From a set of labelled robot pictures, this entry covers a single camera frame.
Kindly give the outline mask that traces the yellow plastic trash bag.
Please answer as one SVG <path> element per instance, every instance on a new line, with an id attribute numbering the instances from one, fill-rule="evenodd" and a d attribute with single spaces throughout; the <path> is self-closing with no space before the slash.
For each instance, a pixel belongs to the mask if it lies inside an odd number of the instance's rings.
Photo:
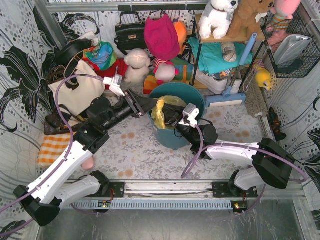
<path id="1" fill-rule="evenodd" d="M 175 122 L 175 115 L 182 112 L 187 104 L 179 97 L 172 95 L 165 95 L 156 98 L 156 106 L 151 110 L 151 118 L 158 129 L 171 129 L 170 121 Z"/>

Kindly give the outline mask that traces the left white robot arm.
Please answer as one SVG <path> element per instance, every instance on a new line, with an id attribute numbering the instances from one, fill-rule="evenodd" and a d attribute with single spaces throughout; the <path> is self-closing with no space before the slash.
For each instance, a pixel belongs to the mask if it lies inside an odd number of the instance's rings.
<path id="1" fill-rule="evenodd" d="M 70 144 L 54 164 L 29 185 L 19 185 L 14 190 L 23 209 L 44 227 L 58 216 L 64 206 L 87 196 L 109 193 L 110 180 L 100 171 L 93 171 L 68 187 L 63 185 L 108 141 L 110 129 L 128 117 L 144 116 L 156 104 L 157 100 L 140 96 L 131 89 L 115 105 L 105 97 L 94 99 L 87 109 L 88 120 L 75 134 L 71 134 Z"/>

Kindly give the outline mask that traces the teal plastic trash bin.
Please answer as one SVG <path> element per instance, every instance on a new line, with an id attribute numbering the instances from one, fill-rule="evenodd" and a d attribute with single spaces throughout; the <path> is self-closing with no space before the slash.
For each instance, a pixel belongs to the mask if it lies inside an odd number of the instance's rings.
<path id="1" fill-rule="evenodd" d="M 180 130 L 189 128 L 186 125 L 179 124 L 183 119 L 183 110 L 188 104 L 193 104 L 199 110 L 196 120 L 200 120 L 205 113 L 205 99 L 199 90 L 187 83 L 180 82 L 162 84 L 156 87 L 149 95 L 149 98 L 156 101 L 161 97 L 174 98 L 174 102 L 166 100 L 165 106 L 162 109 L 165 128 L 161 129 L 158 127 L 158 124 L 154 120 L 155 117 L 152 116 L 152 112 L 148 114 L 148 117 L 158 142 L 162 146 L 176 151 L 190 143 L 180 134 Z"/>

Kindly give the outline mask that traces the cream canvas tote bag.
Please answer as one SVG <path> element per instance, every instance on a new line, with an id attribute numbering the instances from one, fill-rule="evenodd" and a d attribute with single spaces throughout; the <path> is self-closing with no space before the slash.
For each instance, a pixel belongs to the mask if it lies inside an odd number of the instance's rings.
<path id="1" fill-rule="evenodd" d="M 80 115 L 91 102 L 100 97 L 105 91 L 105 85 L 102 81 L 95 78 L 80 76 L 76 78 L 76 87 L 62 85 L 58 97 L 54 100 L 60 105 L 60 111 L 74 116 Z"/>

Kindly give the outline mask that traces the red folded clothes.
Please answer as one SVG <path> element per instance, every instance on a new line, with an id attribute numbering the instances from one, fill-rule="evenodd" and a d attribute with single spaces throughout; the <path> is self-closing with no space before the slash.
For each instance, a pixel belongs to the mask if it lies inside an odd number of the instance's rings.
<path id="1" fill-rule="evenodd" d="M 102 78 L 104 77 L 114 77 L 115 74 L 118 74 L 122 77 L 125 76 L 128 65 L 124 62 L 123 58 L 118 58 L 115 63 L 109 67 L 107 70 L 97 70 L 96 74 Z"/>

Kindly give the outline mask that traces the white plush lamb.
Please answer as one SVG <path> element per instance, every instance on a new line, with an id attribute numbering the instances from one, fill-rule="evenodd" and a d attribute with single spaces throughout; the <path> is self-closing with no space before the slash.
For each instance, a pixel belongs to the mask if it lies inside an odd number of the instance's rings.
<path id="1" fill-rule="evenodd" d="M 151 59 L 143 49 L 131 50 L 124 58 L 124 63 L 128 66 L 124 81 L 127 83 L 140 84 L 145 81 L 149 74 Z"/>

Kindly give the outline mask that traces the white shoe box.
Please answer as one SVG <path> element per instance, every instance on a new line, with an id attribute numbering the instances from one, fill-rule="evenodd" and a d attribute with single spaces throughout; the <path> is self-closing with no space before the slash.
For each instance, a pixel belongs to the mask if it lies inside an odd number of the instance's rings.
<path id="1" fill-rule="evenodd" d="M 234 73 L 232 73 L 231 76 L 219 76 L 219 78 L 214 78 L 213 76 L 209 76 L 204 72 L 197 70 L 195 79 L 201 84 L 205 85 L 215 95 L 221 95 L 230 86 L 233 76 Z M 241 83 L 242 76 L 239 72 L 236 75 L 236 79 L 230 93 L 237 94 L 240 90 Z"/>

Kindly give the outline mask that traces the colourful rainbow cloth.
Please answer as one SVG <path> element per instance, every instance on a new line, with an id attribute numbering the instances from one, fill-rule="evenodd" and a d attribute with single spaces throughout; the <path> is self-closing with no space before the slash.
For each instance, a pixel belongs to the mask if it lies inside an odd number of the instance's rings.
<path id="1" fill-rule="evenodd" d="M 82 59 L 95 71 L 105 71 L 115 64 L 117 55 L 109 42 L 100 41 L 97 46 L 85 49 Z"/>

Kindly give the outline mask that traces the black leather handbag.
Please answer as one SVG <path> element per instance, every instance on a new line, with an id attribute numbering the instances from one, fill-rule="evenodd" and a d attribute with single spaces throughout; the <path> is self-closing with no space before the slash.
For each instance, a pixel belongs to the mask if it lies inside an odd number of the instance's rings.
<path id="1" fill-rule="evenodd" d="M 125 15 L 135 15 L 138 19 L 137 22 L 124 24 L 122 17 Z M 119 24 L 115 26 L 116 38 L 114 43 L 117 49 L 125 56 L 128 54 L 127 51 L 134 49 L 147 49 L 145 42 L 145 23 L 141 20 L 138 12 L 136 11 L 123 11 L 120 14 Z"/>

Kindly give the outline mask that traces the magenta felt hat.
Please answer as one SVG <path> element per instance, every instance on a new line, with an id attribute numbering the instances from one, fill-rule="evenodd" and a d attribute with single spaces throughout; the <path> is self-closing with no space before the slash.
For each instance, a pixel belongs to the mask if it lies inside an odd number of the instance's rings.
<path id="1" fill-rule="evenodd" d="M 167 14 L 157 20 L 146 20 L 144 40 L 150 53 L 160 60 L 170 61 L 180 52 L 176 29 Z"/>

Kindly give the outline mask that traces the orange checkered cloth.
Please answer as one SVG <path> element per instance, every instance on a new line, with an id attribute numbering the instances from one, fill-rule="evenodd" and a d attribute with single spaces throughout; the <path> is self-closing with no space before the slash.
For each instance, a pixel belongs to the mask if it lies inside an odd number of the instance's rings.
<path id="1" fill-rule="evenodd" d="M 70 139 L 70 133 L 46 135 L 38 153 L 38 166 L 42 168 L 51 166 L 69 146 Z"/>

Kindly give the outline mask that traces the yellow plush duck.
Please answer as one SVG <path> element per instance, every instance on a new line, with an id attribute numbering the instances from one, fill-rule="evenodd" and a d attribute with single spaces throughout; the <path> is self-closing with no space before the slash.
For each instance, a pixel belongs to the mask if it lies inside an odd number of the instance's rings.
<path id="1" fill-rule="evenodd" d="M 256 61 L 253 64 L 253 71 L 255 80 L 260 88 L 264 88 L 267 91 L 271 90 L 272 87 L 272 76 L 270 72 L 265 68 L 262 61 Z"/>

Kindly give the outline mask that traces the black orange patterned cloth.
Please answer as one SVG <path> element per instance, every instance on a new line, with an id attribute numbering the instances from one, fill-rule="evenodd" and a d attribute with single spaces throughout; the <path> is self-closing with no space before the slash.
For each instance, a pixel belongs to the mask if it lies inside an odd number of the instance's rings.
<path id="1" fill-rule="evenodd" d="M 268 123 L 272 129 L 273 135 L 277 142 L 284 140 L 287 135 L 281 132 L 281 122 L 275 110 L 270 107 L 267 115 Z"/>

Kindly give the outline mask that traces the white plush dog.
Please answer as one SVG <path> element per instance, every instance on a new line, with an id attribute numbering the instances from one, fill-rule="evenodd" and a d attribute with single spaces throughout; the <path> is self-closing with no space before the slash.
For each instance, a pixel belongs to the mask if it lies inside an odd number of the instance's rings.
<path id="1" fill-rule="evenodd" d="M 227 35 L 238 0 L 210 0 L 199 21 L 199 36 L 202 40 L 211 36 L 220 40 Z"/>

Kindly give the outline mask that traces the pink plush toy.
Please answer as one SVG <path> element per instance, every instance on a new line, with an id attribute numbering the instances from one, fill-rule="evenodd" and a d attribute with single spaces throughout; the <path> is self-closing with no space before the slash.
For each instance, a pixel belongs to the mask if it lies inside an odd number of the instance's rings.
<path id="1" fill-rule="evenodd" d="M 271 33 L 271 37 L 267 40 L 269 46 L 276 45 L 289 36 L 287 29 L 300 3 L 301 0 L 275 1 L 274 7 L 270 10 L 273 17 L 265 29 L 266 33 Z"/>

